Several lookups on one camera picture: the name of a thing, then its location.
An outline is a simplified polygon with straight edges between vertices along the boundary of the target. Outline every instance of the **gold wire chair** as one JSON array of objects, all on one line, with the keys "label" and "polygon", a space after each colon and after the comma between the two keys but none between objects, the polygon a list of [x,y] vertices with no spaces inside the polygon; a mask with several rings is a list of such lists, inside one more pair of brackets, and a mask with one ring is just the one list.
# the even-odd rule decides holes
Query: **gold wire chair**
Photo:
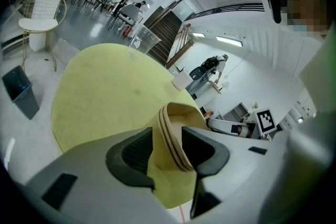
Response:
[{"label": "gold wire chair", "polygon": [[46,50],[50,53],[54,71],[57,70],[56,60],[50,45],[50,31],[57,27],[65,18],[67,4],[65,0],[20,0],[17,5],[18,26],[24,31],[22,41],[22,68],[25,70],[27,59],[27,43],[29,34],[46,33]]}]

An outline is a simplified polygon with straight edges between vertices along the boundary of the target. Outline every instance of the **wooden handrail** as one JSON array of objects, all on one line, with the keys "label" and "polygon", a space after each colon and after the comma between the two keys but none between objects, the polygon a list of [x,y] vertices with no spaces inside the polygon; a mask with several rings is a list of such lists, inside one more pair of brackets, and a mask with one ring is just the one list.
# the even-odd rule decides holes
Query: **wooden handrail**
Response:
[{"label": "wooden handrail", "polygon": [[194,45],[194,41],[192,39],[190,39],[178,52],[177,54],[175,54],[165,65],[165,67],[167,69],[170,69],[173,64],[176,63],[177,60],[179,60],[182,55],[184,55],[186,53],[187,50],[190,49],[191,46]]},{"label": "wooden handrail", "polygon": [[164,16],[166,16],[177,4],[179,4],[182,0],[174,1],[172,4],[170,4],[167,8],[165,8],[161,13],[153,20],[153,22],[148,25],[148,29],[151,29],[154,25],[156,25],[159,21],[163,19]]},{"label": "wooden handrail", "polygon": [[187,41],[188,38],[188,31],[191,27],[191,24],[186,24],[183,26],[182,30],[177,33],[174,43],[177,41],[176,50],[174,56],[166,63],[166,68],[171,68],[173,64],[176,63],[177,60],[179,60],[182,55],[186,53],[187,50],[190,49],[190,47],[194,44],[193,40]]}]

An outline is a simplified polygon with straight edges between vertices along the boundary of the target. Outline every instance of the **fluorescent light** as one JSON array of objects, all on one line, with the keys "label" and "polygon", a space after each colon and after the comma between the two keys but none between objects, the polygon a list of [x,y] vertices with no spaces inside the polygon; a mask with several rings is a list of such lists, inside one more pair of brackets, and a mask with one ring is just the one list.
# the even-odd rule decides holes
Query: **fluorescent light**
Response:
[{"label": "fluorescent light", "polygon": [[217,40],[222,41],[222,42],[226,42],[226,43],[229,43],[229,44],[232,44],[232,45],[236,45],[238,47],[243,46],[242,42],[238,41],[238,40],[233,40],[233,39],[229,39],[229,38],[225,38],[225,37],[218,37],[218,36],[217,36]]},{"label": "fluorescent light", "polygon": [[204,34],[201,33],[193,33],[195,37],[205,37]]}]

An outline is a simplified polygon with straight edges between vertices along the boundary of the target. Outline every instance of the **yellow round table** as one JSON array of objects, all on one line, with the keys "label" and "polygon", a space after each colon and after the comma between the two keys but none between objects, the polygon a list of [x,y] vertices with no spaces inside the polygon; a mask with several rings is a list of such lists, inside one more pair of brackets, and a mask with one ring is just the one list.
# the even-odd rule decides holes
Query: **yellow round table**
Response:
[{"label": "yellow round table", "polygon": [[99,44],[72,58],[51,107],[60,149],[144,127],[168,102],[197,108],[186,90],[149,56],[118,44]]}]

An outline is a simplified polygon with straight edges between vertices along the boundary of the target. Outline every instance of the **black trash bin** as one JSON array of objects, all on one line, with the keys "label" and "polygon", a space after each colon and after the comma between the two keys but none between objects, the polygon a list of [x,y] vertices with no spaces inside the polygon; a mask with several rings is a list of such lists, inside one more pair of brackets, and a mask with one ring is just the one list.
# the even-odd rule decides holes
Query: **black trash bin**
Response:
[{"label": "black trash bin", "polygon": [[4,75],[2,81],[11,101],[31,120],[40,108],[31,89],[31,82],[21,66],[13,68]]}]

